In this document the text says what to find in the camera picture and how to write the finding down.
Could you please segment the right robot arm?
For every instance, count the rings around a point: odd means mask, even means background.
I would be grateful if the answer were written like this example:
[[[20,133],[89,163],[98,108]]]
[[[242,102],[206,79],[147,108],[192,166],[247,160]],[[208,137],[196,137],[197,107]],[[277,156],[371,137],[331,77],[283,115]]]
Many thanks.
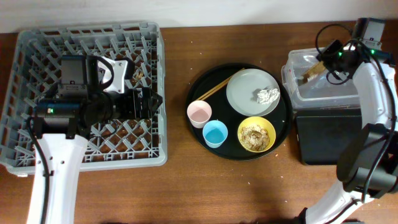
[[[396,63],[381,50],[384,26],[384,20],[359,18],[345,44],[336,40],[317,50],[334,85],[353,81],[363,127],[340,155],[337,181],[294,223],[343,223],[362,205],[397,192]]]

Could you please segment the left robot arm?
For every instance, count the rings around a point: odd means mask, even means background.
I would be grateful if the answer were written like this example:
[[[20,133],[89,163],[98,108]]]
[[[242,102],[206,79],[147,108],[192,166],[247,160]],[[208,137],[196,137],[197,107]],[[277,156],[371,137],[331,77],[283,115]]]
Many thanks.
[[[91,127],[114,119],[149,119],[163,98],[150,88],[125,93],[58,88],[27,119],[35,148],[28,223],[73,223],[78,176]]]

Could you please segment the pink plastic cup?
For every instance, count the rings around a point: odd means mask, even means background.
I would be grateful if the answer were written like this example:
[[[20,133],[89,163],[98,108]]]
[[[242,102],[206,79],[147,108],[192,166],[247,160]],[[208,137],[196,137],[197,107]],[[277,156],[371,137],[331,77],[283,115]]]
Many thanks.
[[[191,102],[187,108],[187,116],[194,128],[203,128],[212,116],[211,106],[202,100]]]

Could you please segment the yellow bowl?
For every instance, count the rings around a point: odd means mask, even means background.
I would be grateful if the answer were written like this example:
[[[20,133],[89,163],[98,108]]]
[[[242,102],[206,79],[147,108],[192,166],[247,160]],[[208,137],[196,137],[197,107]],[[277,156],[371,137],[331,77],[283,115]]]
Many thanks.
[[[238,127],[238,140],[249,152],[266,152],[276,141],[276,131],[265,118],[252,116],[246,118]]]

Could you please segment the blue plastic cup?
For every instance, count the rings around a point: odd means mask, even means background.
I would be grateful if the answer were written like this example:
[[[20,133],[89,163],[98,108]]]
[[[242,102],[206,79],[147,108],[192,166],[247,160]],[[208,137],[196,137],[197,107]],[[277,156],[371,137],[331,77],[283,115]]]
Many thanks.
[[[202,131],[205,143],[210,148],[220,147],[228,137],[228,128],[218,120],[212,120],[205,124]]]

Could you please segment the food scraps pile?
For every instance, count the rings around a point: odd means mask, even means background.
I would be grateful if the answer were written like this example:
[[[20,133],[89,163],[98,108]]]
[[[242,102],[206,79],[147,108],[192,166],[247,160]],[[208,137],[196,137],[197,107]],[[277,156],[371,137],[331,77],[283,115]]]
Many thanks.
[[[263,151],[270,143],[267,130],[258,125],[243,127],[240,135],[242,145],[251,151]]]

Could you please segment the gold snack wrapper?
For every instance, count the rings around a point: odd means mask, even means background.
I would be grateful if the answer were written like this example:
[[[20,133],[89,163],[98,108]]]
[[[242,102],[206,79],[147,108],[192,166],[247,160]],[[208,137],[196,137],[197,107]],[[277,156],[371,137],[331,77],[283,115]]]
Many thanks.
[[[299,80],[302,81],[303,84],[308,83],[315,79],[317,76],[322,74],[326,70],[326,67],[324,66],[324,62],[318,62],[311,68],[309,68],[300,78]]]

